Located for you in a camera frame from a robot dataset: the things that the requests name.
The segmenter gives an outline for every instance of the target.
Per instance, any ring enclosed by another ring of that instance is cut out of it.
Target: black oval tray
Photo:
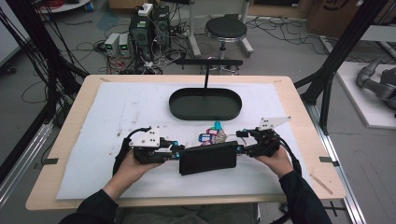
[[[239,115],[242,100],[231,90],[184,88],[169,98],[171,113],[183,120],[230,120]]]

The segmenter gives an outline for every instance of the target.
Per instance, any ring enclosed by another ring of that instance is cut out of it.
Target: round stool seat
[[[205,32],[213,39],[223,42],[237,42],[245,38],[248,28],[240,20],[219,17],[206,23]]]

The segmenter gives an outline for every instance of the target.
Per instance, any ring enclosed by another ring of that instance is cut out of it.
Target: person's right hand
[[[143,174],[159,165],[161,163],[140,164],[134,157],[134,151],[130,150],[122,161],[119,170],[108,181],[103,190],[113,201],[116,201]]]
[[[279,150],[277,150],[272,157],[260,156],[255,159],[267,165],[279,179],[293,171],[288,153],[283,147],[279,147]]]

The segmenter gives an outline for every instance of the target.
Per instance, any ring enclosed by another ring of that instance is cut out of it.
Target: sleeve
[[[293,223],[332,223],[318,196],[296,171],[282,176],[279,182]]]
[[[114,223],[116,211],[119,206],[108,195],[100,189],[87,199],[85,199],[78,207],[76,213],[73,213],[60,222],[60,224],[68,223],[84,223],[84,224],[107,224]]]

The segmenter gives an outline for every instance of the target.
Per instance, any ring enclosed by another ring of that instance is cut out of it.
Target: black chair
[[[209,59],[226,59],[225,43],[239,42],[246,37],[247,32],[248,28],[246,25],[237,18],[225,16],[208,21],[205,26],[206,35],[221,42],[219,57],[210,57]],[[221,71],[226,71],[233,75],[238,75],[238,67],[236,66],[234,70],[231,68],[231,66],[216,65],[212,66],[210,70],[218,70],[219,74],[221,74]]]

